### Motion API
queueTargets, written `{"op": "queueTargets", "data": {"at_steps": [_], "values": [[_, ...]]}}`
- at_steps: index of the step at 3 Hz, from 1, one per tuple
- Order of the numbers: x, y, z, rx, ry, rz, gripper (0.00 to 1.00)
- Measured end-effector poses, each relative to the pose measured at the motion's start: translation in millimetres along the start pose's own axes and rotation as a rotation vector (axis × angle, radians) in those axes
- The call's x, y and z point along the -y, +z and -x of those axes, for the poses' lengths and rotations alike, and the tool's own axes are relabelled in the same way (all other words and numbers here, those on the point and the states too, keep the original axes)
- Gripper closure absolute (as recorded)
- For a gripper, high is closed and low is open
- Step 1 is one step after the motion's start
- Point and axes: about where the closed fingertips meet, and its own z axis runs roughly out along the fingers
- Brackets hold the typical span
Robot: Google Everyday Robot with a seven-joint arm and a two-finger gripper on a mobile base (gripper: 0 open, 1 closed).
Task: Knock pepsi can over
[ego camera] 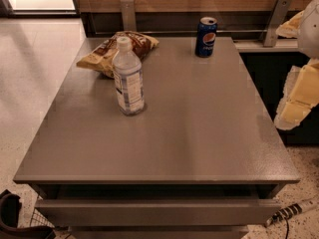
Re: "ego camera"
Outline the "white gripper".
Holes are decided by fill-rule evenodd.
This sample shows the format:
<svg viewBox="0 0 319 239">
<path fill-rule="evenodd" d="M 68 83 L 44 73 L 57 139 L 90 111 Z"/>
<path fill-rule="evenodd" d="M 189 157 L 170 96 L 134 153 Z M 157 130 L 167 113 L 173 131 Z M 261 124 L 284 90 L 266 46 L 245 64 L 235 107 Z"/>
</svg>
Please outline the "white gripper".
<svg viewBox="0 0 319 239">
<path fill-rule="evenodd" d="M 284 38 L 296 38 L 298 50 L 310 59 L 302 68 L 293 66 L 287 75 L 274 124 L 292 130 L 319 104 L 319 0 L 312 0 L 304 12 L 294 15 L 275 31 Z"/>
</svg>

